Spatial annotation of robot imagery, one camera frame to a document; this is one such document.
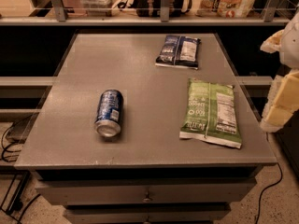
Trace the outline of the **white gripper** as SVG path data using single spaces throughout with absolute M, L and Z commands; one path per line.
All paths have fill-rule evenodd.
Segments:
M 269 36 L 260 46 L 267 53 L 279 51 L 280 62 L 291 69 L 299 68 L 299 13 L 286 25 Z M 268 133 L 281 129 L 299 110 L 299 71 L 283 76 L 276 75 L 272 81 L 264 106 L 260 127 Z

